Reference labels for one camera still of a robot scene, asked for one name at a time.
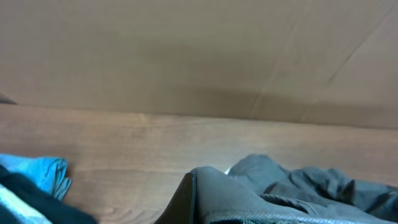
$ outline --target wooden floor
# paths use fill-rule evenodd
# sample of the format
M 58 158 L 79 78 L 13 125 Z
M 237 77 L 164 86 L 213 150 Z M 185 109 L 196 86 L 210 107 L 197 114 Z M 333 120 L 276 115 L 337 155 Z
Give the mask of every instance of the wooden floor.
M 100 223 L 152 223 L 184 173 L 250 153 L 398 185 L 398 131 L 0 105 L 0 149 L 70 162 L 65 199 Z

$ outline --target dark garment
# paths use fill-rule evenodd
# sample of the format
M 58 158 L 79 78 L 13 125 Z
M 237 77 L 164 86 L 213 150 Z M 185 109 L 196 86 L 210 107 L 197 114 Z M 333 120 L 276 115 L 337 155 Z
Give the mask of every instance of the dark garment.
M 228 175 L 211 167 L 192 172 L 197 217 L 204 224 L 398 221 L 396 188 L 352 180 L 336 169 L 287 170 L 267 156 L 251 155 Z
M 49 194 L 41 191 L 28 178 L 18 173 L 10 173 L 0 166 L 0 184 L 7 187 L 26 204 L 35 208 L 54 224 L 94 224 L 95 220 Z
M 0 220 L 1 223 L 7 224 L 18 224 L 18 220 L 14 215 L 6 208 L 0 205 Z

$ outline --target wooden surface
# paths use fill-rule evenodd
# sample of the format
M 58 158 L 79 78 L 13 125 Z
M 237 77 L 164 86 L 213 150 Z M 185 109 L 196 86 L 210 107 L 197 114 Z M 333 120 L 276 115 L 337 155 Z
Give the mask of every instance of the wooden surface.
M 70 164 L 66 203 L 100 223 L 152 223 L 184 173 L 251 153 L 398 185 L 398 131 L 0 105 L 0 149 Z
M 20 105 L 398 127 L 397 1 L 0 1 L 0 91 Z

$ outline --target gray garment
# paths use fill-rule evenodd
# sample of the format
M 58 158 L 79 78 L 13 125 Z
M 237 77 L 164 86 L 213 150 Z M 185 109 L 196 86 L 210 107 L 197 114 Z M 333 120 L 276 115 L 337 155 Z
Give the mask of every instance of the gray garment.
M 197 213 L 204 224 L 398 221 L 397 189 L 352 180 L 336 169 L 287 170 L 267 156 L 251 155 L 228 175 L 211 167 L 192 172 L 197 174 Z

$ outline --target blue fabric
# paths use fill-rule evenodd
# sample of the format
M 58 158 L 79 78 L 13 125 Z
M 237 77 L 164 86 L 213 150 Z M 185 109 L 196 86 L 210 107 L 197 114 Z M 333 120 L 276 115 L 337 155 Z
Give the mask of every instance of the blue fabric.
M 67 161 L 59 157 L 28 158 L 0 154 L 0 165 L 9 172 L 18 172 L 26 176 L 56 199 L 62 200 L 68 192 L 72 180 L 65 177 Z

